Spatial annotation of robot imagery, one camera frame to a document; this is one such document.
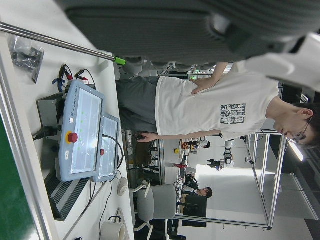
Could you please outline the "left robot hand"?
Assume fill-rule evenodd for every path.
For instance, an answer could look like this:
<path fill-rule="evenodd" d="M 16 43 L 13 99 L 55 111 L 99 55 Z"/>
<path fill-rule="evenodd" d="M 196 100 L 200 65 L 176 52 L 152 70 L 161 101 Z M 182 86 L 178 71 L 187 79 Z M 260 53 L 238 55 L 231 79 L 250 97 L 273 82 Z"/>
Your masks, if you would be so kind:
<path fill-rule="evenodd" d="M 99 50 L 152 62 L 244 61 L 287 83 L 320 89 L 317 0 L 59 0 Z"/>

